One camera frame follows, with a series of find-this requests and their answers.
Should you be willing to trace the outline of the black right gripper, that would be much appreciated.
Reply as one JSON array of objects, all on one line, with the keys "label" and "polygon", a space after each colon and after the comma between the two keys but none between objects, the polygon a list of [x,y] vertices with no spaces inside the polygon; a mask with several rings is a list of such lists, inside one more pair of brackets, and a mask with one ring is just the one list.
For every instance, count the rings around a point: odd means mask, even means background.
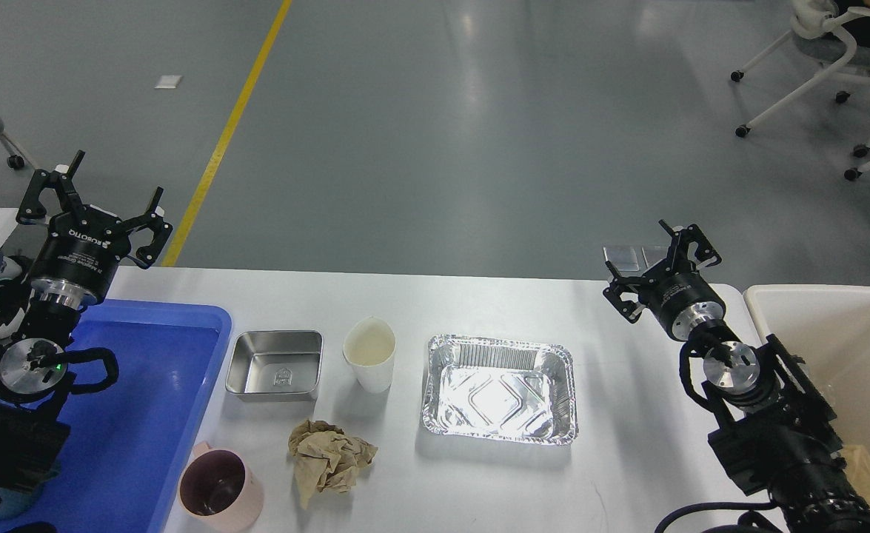
[{"label": "black right gripper", "polygon": [[605,263],[611,279],[603,296],[629,324],[637,323],[647,308],[672,340],[685,342],[700,328],[723,324],[726,305],[701,276],[723,258],[698,225],[673,227],[661,219],[659,226],[672,240],[658,269],[643,277],[625,276]]}]

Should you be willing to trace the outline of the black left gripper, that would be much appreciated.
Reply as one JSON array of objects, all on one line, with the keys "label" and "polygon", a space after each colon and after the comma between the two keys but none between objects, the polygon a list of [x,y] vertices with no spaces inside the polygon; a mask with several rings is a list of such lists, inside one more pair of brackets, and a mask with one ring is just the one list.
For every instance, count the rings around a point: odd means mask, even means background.
[{"label": "black left gripper", "polygon": [[[36,294],[72,295],[77,306],[96,306],[106,299],[120,260],[130,258],[140,269],[150,269],[173,232],[164,221],[160,201],[163,187],[155,189],[143,215],[121,220],[102,209],[87,209],[73,185],[86,152],[78,150],[66,171],[37,169],[17,210],[19,225],[48,225],[47,239],[31,267],[31,288]],[[45,191],[58,199],[60,215],[49,216],[41,201]],[[146,245],[133,250],[131,236],[151,232]]]}]

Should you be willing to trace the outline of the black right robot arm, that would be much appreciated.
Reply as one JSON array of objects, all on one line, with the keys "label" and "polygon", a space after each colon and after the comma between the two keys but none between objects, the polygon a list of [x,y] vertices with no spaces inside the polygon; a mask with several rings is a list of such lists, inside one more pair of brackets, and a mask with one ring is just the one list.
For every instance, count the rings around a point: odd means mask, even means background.
[{"label": "black right robot arm", "polygon": [[837,417],[793,355],[776,336],[743,342],[726,322],[725,301],[702,277],[721,256],[699,226],[659,226],[668,234],[665,255],[635,274],[615,266],[603,296],[628,323],[650,311],[680,343],[683,391],[715,418],[708,443],[729,479],[765,503],[696,503],[668,513],[665,532],[698,512],[738,512],[718,532],[776,532],[764,516],[780,510],[788,532],[870,532],[870,503],[847,478]]}]

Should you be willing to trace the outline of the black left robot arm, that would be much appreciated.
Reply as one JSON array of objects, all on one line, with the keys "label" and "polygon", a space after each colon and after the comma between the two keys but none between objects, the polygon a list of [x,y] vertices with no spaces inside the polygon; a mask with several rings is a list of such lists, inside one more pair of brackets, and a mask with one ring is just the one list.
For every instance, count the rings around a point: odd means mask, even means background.
[{"label": "black left robot arm", "polygon": [[4,283],[14,300],[0,310],[0,505],[2,492],[32,494],[48,480],[70,436],[58,419],[67,400],[118,381],[116,354],[70,348],[73,331],[106,300],[124,259],[149,269],[173,232],[161,187],[128,219],[83,201],[83,158],[33,172],[17,210],[19,225],[43,225],[47,236],[29,269]]}]

